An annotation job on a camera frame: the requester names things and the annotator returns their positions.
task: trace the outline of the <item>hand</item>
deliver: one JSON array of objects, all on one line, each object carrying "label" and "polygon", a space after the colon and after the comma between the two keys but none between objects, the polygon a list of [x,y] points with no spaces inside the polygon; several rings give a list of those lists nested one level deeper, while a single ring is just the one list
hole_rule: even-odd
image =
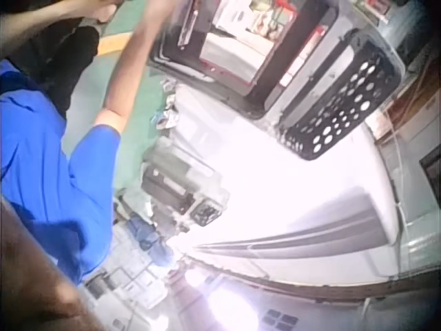
[{"label": "hand", "polygon": [[90,17],[98,19],[99,21],[105,21],[102,16],[106,16],[110,11],[114,12],[116,5],[124,1],[125,0],[63,0],[61,4],[65,6],[69,17]]},{"label": "hand", "polygon": [[177,1],[178,0],[147,0],[144,17],[149,21],[156,20],[162,23],[171,15]]}]

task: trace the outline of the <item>green floor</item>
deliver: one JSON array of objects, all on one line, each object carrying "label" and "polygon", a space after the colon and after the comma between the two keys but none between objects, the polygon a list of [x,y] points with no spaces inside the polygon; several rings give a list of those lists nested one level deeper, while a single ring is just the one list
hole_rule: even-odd
[{"label": "green floor", "polygon": [[[143,4],[143,0],[126,2],[107,27],[105,34],[133,30],[142,13]],[[63,150],[66,154],[72,153],[75,145],[90,129],[103,103],[105,89],[118,57],[119,54],[97,57],[82,74],[68,111],[68,128],[63,138]],[[159,83],[162,78],[161,74],[151,70],[144,73],[132,118],[121,136],[116,160],[115,190],[131,186],[139,179],[142,155],[158,136],[150,120],[164,106],[163,91]]]}]

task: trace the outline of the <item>forearm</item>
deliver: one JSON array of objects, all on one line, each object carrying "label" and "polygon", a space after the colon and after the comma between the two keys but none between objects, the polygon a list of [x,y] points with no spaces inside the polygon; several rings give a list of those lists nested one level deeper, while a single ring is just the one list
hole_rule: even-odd
[{"label": "forearm", "polygon": [[112,122],[119,132],[129,119],[138,92],[147,58],[162,21],[145,17],[133,31],[112,73],[105,95],[103,110],[95,125]]},{"label": "forearm", "polygon": [[0,59],[50,24],[70,17],[70,7],[56,3],[42,9],[20,14],[3,14],[0,17]]}]

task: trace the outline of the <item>yellow line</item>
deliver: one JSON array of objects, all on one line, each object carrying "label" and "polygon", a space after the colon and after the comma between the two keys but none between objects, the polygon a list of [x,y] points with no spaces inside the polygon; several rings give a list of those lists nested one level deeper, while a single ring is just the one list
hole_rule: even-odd
[{"label": "yellow line", "polygon": [[131,32],[124,32],[101,38],[97,56],[122,51],[130,36],[132,36]]}]

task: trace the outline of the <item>bright light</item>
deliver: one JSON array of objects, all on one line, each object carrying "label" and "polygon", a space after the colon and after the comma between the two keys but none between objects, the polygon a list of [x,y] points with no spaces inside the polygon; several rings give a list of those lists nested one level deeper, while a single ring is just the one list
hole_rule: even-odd
[{"label": "bright light", "polygon": [[210,294],[208,304],[216,320],[228,331],[257,331],[257,314],[241,296],[218,289]]},{"label": "bright light", "polygon": [[167,331],[168,329],[168,317],[165,315],[159,316],[155,320],[150,321],[150,327],[152,331]]},{"label": "bright light", "polygon": [[198,288],[199,286],[201,286],[206,278],[206,276],[195,269],[190,269],[185,272],[185,280],[194,288]]}]

